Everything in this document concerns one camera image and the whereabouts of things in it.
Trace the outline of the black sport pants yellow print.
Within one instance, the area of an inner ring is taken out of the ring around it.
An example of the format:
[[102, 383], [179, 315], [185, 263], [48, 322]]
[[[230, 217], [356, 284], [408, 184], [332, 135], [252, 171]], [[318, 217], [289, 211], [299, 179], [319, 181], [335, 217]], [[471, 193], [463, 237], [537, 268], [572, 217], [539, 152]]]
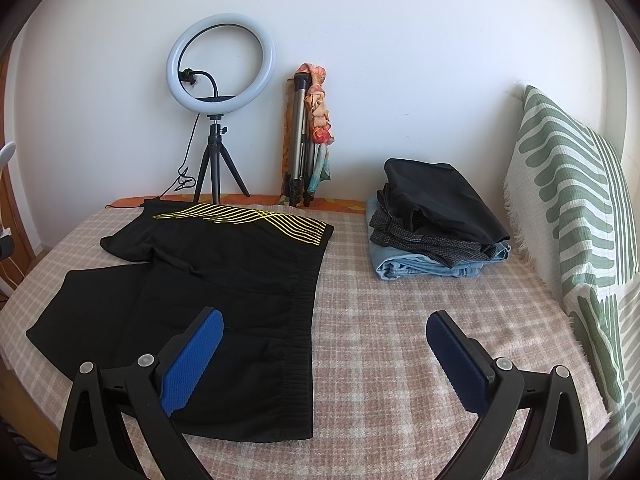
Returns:
[[311, 322], [332, 226], [233, 206], [149, 200], [102, 238], [118, 266], [70, 271], [30, 342], [65, 376], [158, 353], [206, 308], [224, 336], [188, 402], [185, 434], [236, 442], [314, 433]]

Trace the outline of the pink plaid bed cover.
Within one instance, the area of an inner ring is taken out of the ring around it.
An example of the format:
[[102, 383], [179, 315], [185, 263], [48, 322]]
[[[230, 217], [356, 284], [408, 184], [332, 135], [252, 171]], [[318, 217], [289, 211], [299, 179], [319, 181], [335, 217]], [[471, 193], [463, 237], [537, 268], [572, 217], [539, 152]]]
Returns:
[[570, 322], [510, 258], [477, 278], [378, 278], [360, 214], [308, 211], [333, 226], [314, 297], [314, 434], [308, 440], [188, 442], [217, 479], [431, 479], [472, 427], [425, 338], [439, 309], [495, 356], [526, 370], [564, 365], [594, 439], [608, 423]]

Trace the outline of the folded light blue jeans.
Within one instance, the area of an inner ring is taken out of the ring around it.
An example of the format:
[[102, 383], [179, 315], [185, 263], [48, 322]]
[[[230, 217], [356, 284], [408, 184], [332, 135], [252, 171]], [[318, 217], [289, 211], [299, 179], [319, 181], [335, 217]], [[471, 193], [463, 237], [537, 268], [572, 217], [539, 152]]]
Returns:
[[462, 260], [452, 268], [448, 268], [426, 255], [380, 246], [373, 240], [369, 240], [369, 255], [373, 269], [383, 281], [427, 275], [441, 278], [477, 278], [484, 266], [506, 261], [510, 251], [510, 245], [507, 242], [501, 242], [495, 246], [492, 257], [487, 261]]

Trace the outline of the folded black pants on stack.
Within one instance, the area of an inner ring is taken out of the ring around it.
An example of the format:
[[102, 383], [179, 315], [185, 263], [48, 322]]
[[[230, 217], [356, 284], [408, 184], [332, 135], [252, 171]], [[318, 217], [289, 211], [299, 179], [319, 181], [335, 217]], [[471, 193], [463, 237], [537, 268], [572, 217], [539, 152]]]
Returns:
[[384, 207], [406, 230], [492, 245], [510, 235], [460, 172], [449, 164], [390, 158]]

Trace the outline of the green white patterned pillow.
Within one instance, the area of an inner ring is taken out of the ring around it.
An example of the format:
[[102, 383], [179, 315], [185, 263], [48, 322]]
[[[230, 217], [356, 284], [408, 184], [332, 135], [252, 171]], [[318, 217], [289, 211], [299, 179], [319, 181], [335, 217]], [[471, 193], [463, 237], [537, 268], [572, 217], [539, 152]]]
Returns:
[[608, 478], [639, 434], [639, 249], [623, 167], [611, 142], [528, 86], [504, 199], [610, 415], [589, 445], [591, 477]]

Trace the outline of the orange bed sheet edge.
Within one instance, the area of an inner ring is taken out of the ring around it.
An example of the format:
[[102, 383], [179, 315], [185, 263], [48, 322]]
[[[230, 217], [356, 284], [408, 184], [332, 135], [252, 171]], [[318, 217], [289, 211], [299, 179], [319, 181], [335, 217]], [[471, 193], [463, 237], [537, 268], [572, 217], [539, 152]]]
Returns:
[[[124, 197], [115, 200], [107, 205], [107, 208], [134, 208], [141, 207], [145, 200], [152, 200], [152, 196], [134, 196]], [[193, 200], [192, 194], [168, 194], [162, 197], [162, 200], [170, 202], [189, 202]], [[276, 206], [283, 205], [284, 201], [277, 195], [253, 194], [245, 196], [240, 194], [222, 194], [221, 203], [232, 206]], [[338, 198], [314, 198], [308, 206], [310, 210], [342, 212], [343, 214], [364, 214], [366, 212], [366, 203], [361, 200], [339, 200]]]

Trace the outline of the folded silver tripod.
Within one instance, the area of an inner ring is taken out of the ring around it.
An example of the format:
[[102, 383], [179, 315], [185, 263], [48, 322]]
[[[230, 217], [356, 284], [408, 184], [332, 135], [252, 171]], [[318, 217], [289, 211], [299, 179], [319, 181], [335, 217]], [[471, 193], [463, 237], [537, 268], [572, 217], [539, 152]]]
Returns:
[[284, 202], [292, 207], [306, 207], [314, 199], [314, 196], [306, 193], [306, 185], [314, 166], [314, 155], [318, 153], [318, 148], [311, 144], [310, 134], [307, 132], [304, 97], [309, 85], [308, 76], [294, 74], [292, 92], [288, 96], [282, 195]]

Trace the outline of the white clamp desk lamp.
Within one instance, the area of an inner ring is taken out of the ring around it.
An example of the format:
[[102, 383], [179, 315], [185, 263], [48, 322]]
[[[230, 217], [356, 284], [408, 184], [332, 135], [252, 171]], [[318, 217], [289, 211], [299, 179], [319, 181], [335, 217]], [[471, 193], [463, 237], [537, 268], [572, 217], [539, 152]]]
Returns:
[[[0, 151], [0, 170], [9, 163], [16, 151], [16, 145], [14, 141], [9, 141], [2, 146]], [[1, 260], [9, 259], [14, 251], [14, 240], [12, 238], [11, 229], [1, 226]], [[4, 296], [10, 298], [14, 292], [14, 287], [11, 286], [4, 278], [0, 278], [1, 292]]]

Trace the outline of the orange floral scarf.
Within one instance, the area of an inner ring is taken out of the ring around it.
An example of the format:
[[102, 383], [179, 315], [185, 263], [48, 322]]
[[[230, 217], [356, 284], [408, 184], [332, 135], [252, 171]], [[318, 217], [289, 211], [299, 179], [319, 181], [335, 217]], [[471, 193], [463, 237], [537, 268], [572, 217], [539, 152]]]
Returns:
[[318, 148], [318, 153], [314, 155], [314, 166], [306, 185], [306, 193], [314, 196], [320, 183], [331, 179], [329, 146], [334, 142], [334, 136], [331, 132], [330, 113], [326, 107], [326, 92], [323, 88], [326, 70], [320, 65], [303, 63], [296, 70], [295, 75], [308, 76], [310, 80], [304, 97], [307, 132], [310, 134], [311, 144]]

